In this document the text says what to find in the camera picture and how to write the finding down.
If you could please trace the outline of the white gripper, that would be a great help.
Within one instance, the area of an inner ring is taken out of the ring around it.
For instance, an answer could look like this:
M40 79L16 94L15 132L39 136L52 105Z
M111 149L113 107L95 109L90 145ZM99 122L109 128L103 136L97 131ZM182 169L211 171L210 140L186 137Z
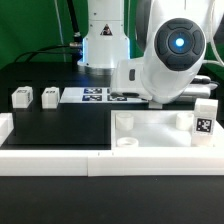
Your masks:
M142 75L143 62L141 60L123 60L113 71L110 94L113 97L139 98L154 102L192 101L196 98L208 99L212 91L209 77L197 75L193 81L181 90L165 78L160 79L163 89L159 95L147 90Z

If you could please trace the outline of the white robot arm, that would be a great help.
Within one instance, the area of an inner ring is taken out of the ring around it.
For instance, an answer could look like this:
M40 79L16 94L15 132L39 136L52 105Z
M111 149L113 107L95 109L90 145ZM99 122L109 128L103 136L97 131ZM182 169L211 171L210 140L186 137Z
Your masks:
M224 17L224 0L138 0L130 57L124 0L87 0L88 33L81 70L111 76L111 93L166 104L176 100L206 62L208 44Z

